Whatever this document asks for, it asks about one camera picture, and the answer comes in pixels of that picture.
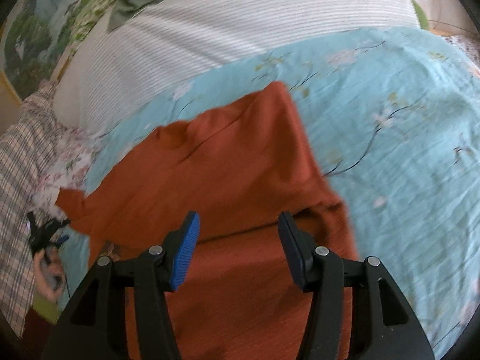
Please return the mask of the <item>person left hand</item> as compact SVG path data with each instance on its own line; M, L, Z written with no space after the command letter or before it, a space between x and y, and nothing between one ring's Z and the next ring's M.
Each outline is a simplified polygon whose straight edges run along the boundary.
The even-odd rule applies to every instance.
M33 257L37 291L46 300L56 304L66 287L65 271L58 249L50 246Z

